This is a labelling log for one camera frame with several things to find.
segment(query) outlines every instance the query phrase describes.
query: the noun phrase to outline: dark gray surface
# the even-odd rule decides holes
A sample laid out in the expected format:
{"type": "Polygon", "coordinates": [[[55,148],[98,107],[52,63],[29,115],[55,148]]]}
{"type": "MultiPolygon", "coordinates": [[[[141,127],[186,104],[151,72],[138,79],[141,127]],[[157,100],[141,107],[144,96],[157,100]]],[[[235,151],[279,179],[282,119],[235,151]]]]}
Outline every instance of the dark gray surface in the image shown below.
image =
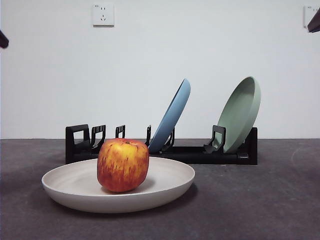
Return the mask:
{"type": "Polygon", "coordinates": [[[257,166],[193,164],[194,183],[177,200],[95,214],[43,190],[43,174],[64,164],[64,140],[2,140],[1,239],[320,239],[320,139],[258,143],[257,166]]]}

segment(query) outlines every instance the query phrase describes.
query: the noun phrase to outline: white plate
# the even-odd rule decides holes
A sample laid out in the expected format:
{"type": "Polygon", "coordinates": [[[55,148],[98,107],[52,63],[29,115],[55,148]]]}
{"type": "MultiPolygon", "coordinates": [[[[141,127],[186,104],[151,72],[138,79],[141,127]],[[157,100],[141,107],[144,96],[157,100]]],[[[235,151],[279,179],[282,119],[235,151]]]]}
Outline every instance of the white plate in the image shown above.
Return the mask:
{"type": "Polygon", "coordinates": [[[167,204],[184,194],[195,177],[182,162],[149,158],[145,181],[136,189],[114,194],[97,180],[97,159],[57,167],[42,177],[47,194],[66,207],[92,213],[129,213],[167,204]]]}

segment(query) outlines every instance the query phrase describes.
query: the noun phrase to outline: green plate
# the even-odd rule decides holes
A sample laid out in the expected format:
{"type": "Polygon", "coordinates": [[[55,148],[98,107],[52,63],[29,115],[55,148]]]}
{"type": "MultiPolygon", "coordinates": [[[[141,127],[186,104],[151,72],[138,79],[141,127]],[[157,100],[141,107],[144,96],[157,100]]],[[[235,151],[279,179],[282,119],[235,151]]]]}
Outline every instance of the green plate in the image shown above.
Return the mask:
{"type": "MultiPolygon", "coordinates": [[[[235,88],[219,118],[218,126],[226,128],[223,152],[234,153],[245,141],[258,115],[261,91],[258,82],[249,76],[235,88]]],[[[216,134],[213,145],[221,143],[221,135],[216,134]]]]}

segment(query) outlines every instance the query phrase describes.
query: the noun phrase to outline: wall socket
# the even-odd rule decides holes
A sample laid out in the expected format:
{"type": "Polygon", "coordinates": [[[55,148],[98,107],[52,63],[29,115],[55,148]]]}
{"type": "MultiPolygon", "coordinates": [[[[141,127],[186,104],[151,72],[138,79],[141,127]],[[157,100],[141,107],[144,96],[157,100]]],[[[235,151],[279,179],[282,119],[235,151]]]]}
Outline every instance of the wall socket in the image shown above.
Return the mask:
{"type": "Polygon", "coordinates": [[[114,26],[115,6],[113,3],[94,4],[92,6],[93,26],[114,26]]]}
{"type": "Polygon", "coordinates": [[[319,10],[319,6],[304,6],[303,7],[303,27],[306,29],[310,21],[314,18],[317,11],[319,10]]]}

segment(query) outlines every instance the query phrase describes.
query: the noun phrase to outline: apple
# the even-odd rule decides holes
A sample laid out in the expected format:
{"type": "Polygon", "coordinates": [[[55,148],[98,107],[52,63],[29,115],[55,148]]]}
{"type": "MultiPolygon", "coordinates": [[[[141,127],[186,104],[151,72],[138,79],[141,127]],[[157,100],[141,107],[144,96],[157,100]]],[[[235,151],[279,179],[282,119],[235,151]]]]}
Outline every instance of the apple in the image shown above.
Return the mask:
{"type": "Polygon", "coordinates": [[[98,182],[115,193],[138,187],[147,176],[149,150],[139,140],[109,139],[102,145],[97,160],[98,182]]]}

